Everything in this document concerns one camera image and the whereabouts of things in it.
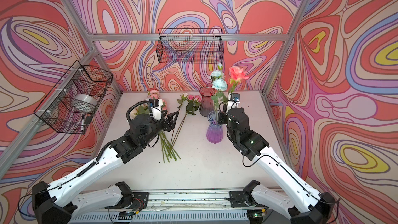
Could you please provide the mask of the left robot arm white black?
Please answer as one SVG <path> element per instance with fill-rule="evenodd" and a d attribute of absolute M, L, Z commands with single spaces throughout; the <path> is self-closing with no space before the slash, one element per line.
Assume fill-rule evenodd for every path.
<path fill-rule="evenodd" d="M 103 146 L 96 158 L 49 184 L 37 183 L 32 189 L 32 209 L 37 222 L 67 224 L 73 218 L 101 208 L 129 207 L 133 193 L 125 182 L 86 194 L 83 190 L 142 153 L 161 131 L 172 131 L 178 115 L 178 112 L 163 111 L 159 120 L 146 114 L 129 119 L 129 130 Z"/>

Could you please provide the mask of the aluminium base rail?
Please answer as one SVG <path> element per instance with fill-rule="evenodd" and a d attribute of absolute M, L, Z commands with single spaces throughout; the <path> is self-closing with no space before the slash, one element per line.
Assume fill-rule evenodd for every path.
<path fill-rule="evenodd" d="M 133 192 L 129 189 L 121 187 L 124 195 L 130 195 Z M 309 206 L 315 206 L 316 200 L 310 198 L 309 202 L 304 202 L 303 199 L 294 199 L 287 195 L 280 194 L 276 191 L 268 189 L 263 185 L 257 185 L 253 190 L 248 188 L 235 189 L 243 190 L 254 198 L 254 200 L 268 208 L 279 211 L 281 213 L 287 212 L 289 208 L 294 208 L 302 212 L 309 211 Z M 204 189 L 204 190 L 152 190 L 149 191 L 148 204 L 145 209 L 160 210 L 161 208 L 171 209 L 230 209 L 229 201 L 226 198 L 229 196 L 228 189 Z"/>

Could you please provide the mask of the silver tape roll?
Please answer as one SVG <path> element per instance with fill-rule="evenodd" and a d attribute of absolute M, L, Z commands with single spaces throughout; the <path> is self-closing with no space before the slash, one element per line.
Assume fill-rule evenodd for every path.
<path fill-rule="evenodd" d="M 90 95 L 80 93 L 74 97 L 72 106 L 79 113 L 91 113 L 97 106 L 97 100 Z"/>

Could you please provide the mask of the coral pink rose stem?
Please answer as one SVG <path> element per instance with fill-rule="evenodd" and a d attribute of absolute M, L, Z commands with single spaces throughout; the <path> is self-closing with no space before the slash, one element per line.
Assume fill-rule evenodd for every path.
<path fill-rule="evenodd" d="M 235 91 L 236 87 L 242 82 L 246 81 L 249 77 L 247 72 L 239 66 L 231 66 L 229 68 L 229 80 L 228 80 L 228 96 L 227 99 L 230 100 L 232 93 Z"/>

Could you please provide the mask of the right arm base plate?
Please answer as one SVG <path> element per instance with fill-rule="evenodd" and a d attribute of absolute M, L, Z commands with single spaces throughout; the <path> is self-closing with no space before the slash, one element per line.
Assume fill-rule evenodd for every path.
<path fill-rule="evenodd" d="M 243 190 L 236 190 L 230 191 L 229 196 L 226 198 L 227 201 L 230 202 L 231 207 L 237 208 L 264 208 L 268 209 L 268 206 L 262 205 L 257 203 L 251 194 L 243 191 Z"/>

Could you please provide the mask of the pale pink flower bunch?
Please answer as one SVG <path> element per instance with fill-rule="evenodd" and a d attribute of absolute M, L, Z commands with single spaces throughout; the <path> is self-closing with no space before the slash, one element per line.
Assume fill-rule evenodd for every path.
<path fill-rule="evenodd" d="M 149 101 L 150 99 L 160 99 L 160 92 L 156 89 L 148 91 L 148 97 L 146 98 L 146 101 Z M 137 115 L 139 114 L 149 114 L 149 107 L 146 104 L 142 104 L 140 106 L 135 107 L 131 112 L 130 112 L 130 118 L 134 119 Z M 162 149 L 162 158 L 163 158 L 163 163 L 170 162 L 171 160 L 177 161 L 179 157 L 178 153 L 172 148 L 172 144 L 169 141 L 168 137 L 166 136 L 165 131 L 159 132 L 159 140 L 161 143 L 161 149 Z"/>

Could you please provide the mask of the red glass vase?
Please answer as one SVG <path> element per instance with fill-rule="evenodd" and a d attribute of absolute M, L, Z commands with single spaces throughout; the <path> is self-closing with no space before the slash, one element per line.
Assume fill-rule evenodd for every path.
<path fill-rule="evenodd" d="M 203 86 L 200 89 L 202 100 L 199 111 L 203 117 L 208 117 L 208 115 L 214 110 L 214 102 L 212 97 L 215 95 L 215 93 L 215 89 L 211 86 Z"/>

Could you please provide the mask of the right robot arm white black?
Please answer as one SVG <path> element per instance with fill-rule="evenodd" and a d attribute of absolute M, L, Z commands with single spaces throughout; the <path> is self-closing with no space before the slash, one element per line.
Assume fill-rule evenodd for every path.
<path fill-rule="evenodd" d="M 220 112 L 217 121 L 227 127 L 227 137 L 242 157 L 263 169 L 284 191 L 280 194 L 252 180 L 243 190 L 248 205 L 266 206 L 292 224 L 329 222 L 338 201 L 328 192 L 320 193 L 288 167 L 269 142 L 251 129 L 243 108 Z"/>

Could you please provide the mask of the magenta rose stem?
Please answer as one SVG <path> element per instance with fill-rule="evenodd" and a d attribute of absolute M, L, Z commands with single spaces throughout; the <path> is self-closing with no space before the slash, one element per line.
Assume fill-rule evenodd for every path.
<path fill-rule="evenodd" d="M 192 94 L 188 95 L 188 100 L 185 101 L 185 103 L 186 103 L 186 107 L 185 107 L 186 112 L 183 115 L 183 118 L 182 118 L 182 121 L 181 121 L 182 125 L 181 125 L 180 132 L 177 134 L 177 139 L 178 139 L 178 137 L 179 137 L 179 135 L 181 133 L 181 130 L 182 130 L 182 127 L 183 127 L 184 122 L 186 120 L 186 117 L 188 115 L 192 115 L 192 116 L 196 115 L 195 112 L 199 109 L 200 104 L 201 104 L 201 100 L 202 100 L 202 98 L 199 95 L 192 95 Z"/>

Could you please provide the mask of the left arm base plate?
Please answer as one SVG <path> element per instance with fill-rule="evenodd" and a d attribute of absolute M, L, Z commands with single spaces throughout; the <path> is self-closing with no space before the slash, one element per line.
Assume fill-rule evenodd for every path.
<path fill-rule="evenodd" d="M 123 196 L 118 204 L 106 206 L 105 209 L 132 209 L 142 210 L 147 207 L 149 192 L 133 192 L 130 195 Z"/>

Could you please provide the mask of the black marker pen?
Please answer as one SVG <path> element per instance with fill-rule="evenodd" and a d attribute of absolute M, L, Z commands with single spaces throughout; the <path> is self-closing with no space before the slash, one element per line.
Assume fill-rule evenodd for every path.
<path fill-rule="evenodd" d="M 85 132 L 85 115 L 84 114 L 81 117 L 80 132 L 81 133 Z"/>

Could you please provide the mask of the purple glass vase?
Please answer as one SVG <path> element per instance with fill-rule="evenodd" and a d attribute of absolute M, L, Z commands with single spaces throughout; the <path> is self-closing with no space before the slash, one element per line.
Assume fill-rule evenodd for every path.
<path fill-rule="evenodd" d="M 223 126 L 218 124 L 218 112 L 210 112 L 207 119 L 209 126 L 206 132 L 206 138 L 210 143 L 218 144 L 223 139 Z"/>

